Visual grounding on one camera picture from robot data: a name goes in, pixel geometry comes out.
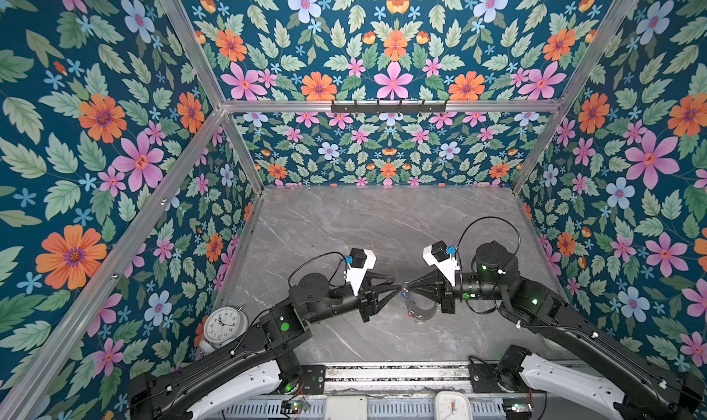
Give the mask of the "grey yellow keyring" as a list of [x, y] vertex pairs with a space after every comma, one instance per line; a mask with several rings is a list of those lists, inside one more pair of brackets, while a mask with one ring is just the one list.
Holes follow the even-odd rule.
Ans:
[[417, 324], [422, 324], [430, 321], [434, 316], [436, 316], [437, 309], [411, 309], [406, 305], [408, 316], [414, 320]]

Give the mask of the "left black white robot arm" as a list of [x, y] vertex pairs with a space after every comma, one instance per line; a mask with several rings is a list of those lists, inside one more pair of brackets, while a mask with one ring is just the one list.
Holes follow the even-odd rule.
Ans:
[[289, 392], [303, 379], [295, 351], [311, 339], [313, 324], [349, 312], [368, 322], [400, 292], [385, 274], [367, 273], [359, 291], [307, 274], [237, 339], [182, 370], [132, 379], [130, 417], [207, 419], [252, 397]]

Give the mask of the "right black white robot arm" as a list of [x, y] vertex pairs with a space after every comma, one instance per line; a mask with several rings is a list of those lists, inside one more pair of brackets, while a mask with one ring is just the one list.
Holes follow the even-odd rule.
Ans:
[[442, 241], [423, 259], [432, 272], [405, 285], [453, 314], [459, 302], [493, 302], [518, 329], [558, 344], [590, 366], [594, 374], [554, 365], [521, 346], [510, 346], [496, 367], [506, 388], [518, 385], [549, 392], [610, 419], [695, 419], [703, 407], [704, 383], [690, 373], [673, 373], [603, 333], [564, 298], [519, 273], [518, 259], [497, 241], [484, 243], [460, 268], [460, 255]]

